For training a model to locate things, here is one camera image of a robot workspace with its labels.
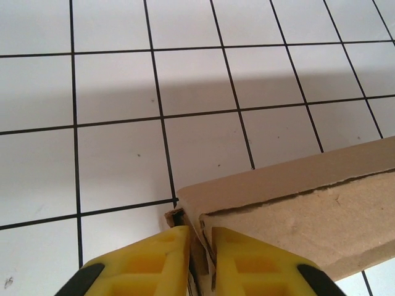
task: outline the small black mark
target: small black mark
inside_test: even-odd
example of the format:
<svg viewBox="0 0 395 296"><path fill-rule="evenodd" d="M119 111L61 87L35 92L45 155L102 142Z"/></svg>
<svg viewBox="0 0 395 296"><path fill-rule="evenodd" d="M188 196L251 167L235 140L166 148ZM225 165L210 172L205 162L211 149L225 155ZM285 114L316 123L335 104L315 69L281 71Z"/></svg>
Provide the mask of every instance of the small black mark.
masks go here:
<svg viewBox="0 0 395 296"><path fill-rule="evenodd" d="M13 283L14 283L14 278L12 276L6 279L6 283L4 284L4 290L10 287Z"/></svg>

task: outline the cardboard box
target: cardboard box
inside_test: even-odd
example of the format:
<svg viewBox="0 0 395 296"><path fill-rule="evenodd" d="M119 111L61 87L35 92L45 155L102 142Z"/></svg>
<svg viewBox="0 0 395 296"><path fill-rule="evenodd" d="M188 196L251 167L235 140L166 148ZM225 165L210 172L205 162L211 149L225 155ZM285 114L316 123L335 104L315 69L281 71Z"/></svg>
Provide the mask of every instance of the cardboard box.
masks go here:
<svg viewBox="0 0 395 296"><path fill-rule="evenodd" d="M167 213L193 227L192 295L214 295L211 228L318 264L333 280L395 257L395 137L189 186Z"/></svg>

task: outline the white surface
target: white surface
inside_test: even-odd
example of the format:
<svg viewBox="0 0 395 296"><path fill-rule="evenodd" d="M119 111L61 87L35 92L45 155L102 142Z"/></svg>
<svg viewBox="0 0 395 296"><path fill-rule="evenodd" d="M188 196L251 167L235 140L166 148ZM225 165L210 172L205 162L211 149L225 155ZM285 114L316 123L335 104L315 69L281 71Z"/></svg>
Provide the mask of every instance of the white surface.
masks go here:
<svg viewBox="0 0 395 296"><path fill-rule="evenodd" d="M373 295L394 295L395 258L366 269Z"/></svg>
<svg viewBox="0 0 395 296"><path fill-rule="evenodd" d="M372 0L326 0L326 3L343 41L391 39Z"/></svg>
<svg viewBox="0 0 395 296"><path fill-rule="evenodd" d="M0 224L75 213L73 131L0 136Z"/></svg>
<svg viewBox="0 0 395 296"><path fill-rule="evenodd" d="M164 115L234 109L221 49L156 52Z"/></svg>
<svg viewBox="0 0 395 296"><path fill-rule="evenodd" d="M81 128L78 140L83 212L172 198L159 120Z"/></svg>
<svg viewBox="0 0 395 296"><path fill-rule="evenodd" d="M165 123L176 190L251 169L237 113Z"/></svg>
<svg viewBox="0 0 395 296"><path fill-rule="evenodd" d="M148 0L154 48L219 46L210 2Z"/></svg>
<svg viewBox="0 0 395 296"><path fill-rule="evenodd" d="M75 51L149 49L140 0L74 0Z"/></svg>
<svg viewBox="0 0 395 296"><path fill-rule="evenodd" d="M243 118L256 168L320 153L305 107L248 111Z"/></svg>
<svg viewBox="0 0 395 296"><path fill-rule="evenodd" d="M224 45L282 44L269 1L215 0L215 12Z"/></svg>
<svg viewBox="0 0 395 296"><path fill-rule="evenodd" d="M70 57L0 59L0 131L73 124Z"/></svg>
<svg viewBox="0 0 395 296"><path fill-rule="evenodd" d="M325 152L380 138L365 101L310 106Z"/></svg>
<svg viewBox="0 0 395 296"><path fill-rule="evenodd" d="M323 1L273 0L287 43L339 41Z"/></svg>
<svg viewBox="0 0 395 296"><path fill-rule="evenodd" d="M362 97L340 44L291 46L289 50L308 102Z"/></svg>
<svg viewBox="0 0 395 296"><path fill-rule="evenodd" d="M0 241L2 296L53 296L78 268L75 219L2 230Z"/></svg>
<svg viewBox="0 0 395 296"><path fill-rule="evenodd" d="M375 1L394 32L393 1ZM155 49L220 45L209 0L146 2ZM327 2L344 39L372 41L383 33L369 0ZM270 1L213 3L224 44L244 46L226 48L226 54L256 167L319 153ZM273 0L273 5L287 43L339 42L323 1ZM149 49L143 0L73 0L73 24L77 52ZM0 295L53 296L78 268L75 219L46 220L77 212L74 130L42 130L73 123L69 1L3 1L0 40L3 286L14 276ZM383 136L395 135L394 44L346 44L346 49L368 98L379 97L368 101ZM289 46L289 51L308 102L362 97L339 44ZM65 56L45 56L59 52ZM19 54L44 56L4 57ZM78 124L93 125L77 127L83 261L159 231L158 217L171 202L113 207L171 198L169 171L179 189L251 169L222 50L154 55L158 89L149 51L75 56ZM300 106L273 107L283 104ZM326 151L379 138L364 100L309 107ZM223 109L227 113L216 113ZM214 114L188 115L194 112ZM117 120L130 122L105 122ZM100 214L86 212L95 210ZM24 226L29 223L41 224ZM374 296L394 295L392 262L367 271ZM367 296L361 274L340 285L349 296Z"/></svg>
<svg viewBox="0 0 395 296"><path fill-rule="evenodd" d="M391 33L392 37L395 38L395 5L391 1L387 0L375 0L377 7L380 10L381 16Z"/></svg>
<svg viewBox="0 0 395 296"><path fill-rule="evenodd" d="M78 123L159 115L151 55L78 55L75 58Z"/></svg>
<svg viewBox="0 0 395 296"><path fill-rule="evenodd" d="M393 43L347 44L346 49L367 96L395 93Z"/></svg>
<svg viewBox="0 0 395 296"><path fill-rule="evenodd" d="M0 2L0 55L70 51L69 2Z"/></svg>
<svg viewBox="0 0 395 296"><path fill-rule="evenodd" d="M336 282L347 296L369 296L362 273L357 273Z"/></svg>
<svg viewBox="0 0 395 296"><path fill-rule="evenodd" d="M395 97L369 100L369 104L383 136L395 136Z"/></svg>
<svg viewBox="0 0 395 296"><path fill-rule="evenodd" d="M227 56L241 108L303 101L283 46L230 48Z"/></svg>

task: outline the cardboard edge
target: cardboard edge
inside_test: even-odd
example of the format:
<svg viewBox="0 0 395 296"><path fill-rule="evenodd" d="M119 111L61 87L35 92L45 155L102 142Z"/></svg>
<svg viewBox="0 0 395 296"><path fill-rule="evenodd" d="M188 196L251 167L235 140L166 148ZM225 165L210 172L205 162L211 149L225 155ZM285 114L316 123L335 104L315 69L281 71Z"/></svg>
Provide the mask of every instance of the cardboard edge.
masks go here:
<svg viewBox="0 0 395 296"><path fill-rule="evenodd" d="M206 252L208 254L207 256L207 264L210 266L210 274L213 274L213 276L215 275L215 253L212 249L212 244L210 243L210 234L211 234L211 229L207 229L206 228L206 224L204 222L204 218L206 216L220 216L220 215L232 215L232 214L237 214L240 212L245 212L245 211L253 211L254 209L257 209L259 207L262 206L270 206L271 204L275 204L277 202L286 202L289 199L296 199L298 197L303 197L307 194L311 194L314 191L321 191L321 190L326 190L329 188L333 188L336 186L341 186L344 184L349 184L351 182L354 181L358 181L358 180L362 180L365 178L369 178L371 176L376 176L376 175L383 175L386 173L393 173L395 172L395 168L391 169L391 170L386 170L386 171L382 171L379 173L372 173L372 174L368 174L368 175L364 175L364 176L359 176L359 177L352 177L349 178L347 180L344 181L340 181L331 185L326 185L326 186L322 186L322 187L318 187L316 189L311 189L308 191L304 191L304 192L300 192L300 193L295 193L295 194L291 194L288 196L284 196L284 197L277 197L275 199L271 199L271 200L267 200L265 202L259 202L259 203L254 203L252 205L248 205L248 206L242 206L242 207L238 207L238 208L232 208L232 209L226 209L226 210L221 210L221 211L215 211L215 212L210 212L210 213L202 213L199 215L199 229L196 230L196 232L201 234L202 237L202 245L204 246L204 248L206 249ZM380 245L375 247L374 249L369 250L369 252L365 252L363 254L355 254L353 257L347 257L344 258L343 260L337 261L336 263L334 263L333 265L341 265L341 266L346 266L349 264L349 261L354 261L355 258L359 258L360 259L360 263L359 266L363 266L363 268L368 268L371 266L374 266L376 264L382 263L383 259L380 257L380 254L382 254L383 252L385 253L385 250L390 250L389 248L392 248L392 250L395 249L395 240L387 243L385 245ZM360 271L360 269L355 269L353 272L349 273L347 276L350 276L354 273L358 273ZM331 277L332 279L334 279L335 281L340 280L341 278L337 277L337 275L332 272L332 267L329 266L327 269L327 273L329 275L329 277ZM215 281L214 279L212 279L212 289L215 288Z"/></svg>

